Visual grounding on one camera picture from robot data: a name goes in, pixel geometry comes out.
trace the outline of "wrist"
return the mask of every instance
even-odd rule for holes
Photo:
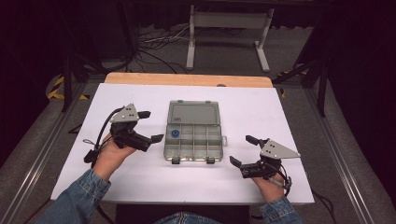
[[[109,171],[108,169],[102,167],[101,165],[95,164],[92,168],[92,170],[103,180],[108,182],[110,179],[111,175],[113,175],[114,172]]]
[[[283,189],[275,191],[260,189],[260,194],[266,203],[271,203],[285,196]]]

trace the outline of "metal frame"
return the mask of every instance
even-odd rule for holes
[[[20,188],[18,189],[17,194],[12,200],[8,210],[4,214],[0,223],[15,223],[18,215],[20,214],[24,204],[29,198],[30,194],[35,187],[38,178],[44,170],[45,165],[47,164],[48,159],[54,149],[54,145],[58,139],[59,134],[61,133],[62,128],[66,124],[68,118],[70,117],[73,109],[78,101],[78,97],[82,94],[85,89],[86,84],[77,84],[75,92],[73,94],[73,101],[69,105],[68,109],[61,113],[60,117],[56,120],[52,131],[49,134],[49,138],[44,146],[41,148],[37,158],[35,159],[35,163],[30,168],[26,177],[24,178]]]
[[[192,70],[194,67],[195,54],[195,27],[228,27],[262,29],[262,38],[255,41],[255,48],[259,56],[263,72],[270,72],[263,46],[270,28],[274,10],[269,9],[267,13],[220,13],[220,12],[197,12],[195,6],[190,8],[190,42],[187,52],[186,68]]]
[[[323,118],[320,112],[316,109],[316,96],[312,89],[304,89],[304,93],[306,98],[308,99],[308,103],[311,105],[319,127],[323,131],[328,145],[330,147],[330,153],[332,155],[332,160],[335,164],[335,167],[338,170],[339,175],[344,183],[344,187],[346,189],[347,194],[349,195],[350,201],[352,201],[353,207],[355,208],[356,214],[358,215],[359,221],[361,223],[375,223],[370,211],[361,196],[361,192],[356,183],[355,177],[352,172],[349,170],[347,163],[344,159],[343,153],[338,146],[335,137],[332,133],[332,129],[330,128],[329,123],[325,118]]]

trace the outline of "aluminum rail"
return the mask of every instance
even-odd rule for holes
[[[320,128],[322,129],[325,137],[328,141],[330,152],[332,155],[332,159],[334,161],[335,167],[340,174],[342,181],[344,183],[344,187],[346,188],[346,192],[349,195],[350,201],[352,201],[353,207],[358,215],[358,218],[361,223],[375,223],[370,211],[368,210],[363,197],[361,196],[361,192],[359,191],[358,185],[356,183],[355,177],[350,172],[347,163],[344,159],[343,153],[341,152],[340,147],[335,141],[335,137],[332,134],[332,129],[330,128],[329,123],[326,118],[323,118],[320,115],[320,112],[317,109],[317,97],[312,89],[304,89],[304,93],[310,106],[312,107],[315,117],[318,121]]]
[[[49,138],[47,139],[44,146],[41,148],[37,158],[35,159],[35,163],[30,168],[26,177],[24,178],[17,194],[12,200],[8,210],[5,215],[1,219],[0,223],[2,224],[11,224],[15,223],[18,215],[20,214],[24,204],[32,193],[35,184],[40,177],[41,173],[44,170],[45,165],[47,164],[48,159],[54,149],[54,144],[56,143],[63,126],[66,124],[70,114],[73,112],[74,107],[78,101],[78,97],[82,94],[85,89],[85,83],[76,84],[76,89],[73,94],[73,101],[70,106],[64,111],[60,117],[56,120],[52,131],[49,134]]]

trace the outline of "person's left hand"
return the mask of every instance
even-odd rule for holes
[[[125,158],[134,153],[136,149],[132,147],[119,148],[113,141],[109,133],[103,142],[107,141],[104,148],[102,148],[93,170],[105,181],[122,165]]]

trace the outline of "denim jacket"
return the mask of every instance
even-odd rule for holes
[[[99,202],[105,196],[111,183],[100,178],[92,169],[73,182],[39,218],[37,223],[89,223]],[[264,223],[303,223],[286,197],[261,207]],[[179,212],[164,217],[155,224],[207,223],[217,221],[192,213]]]

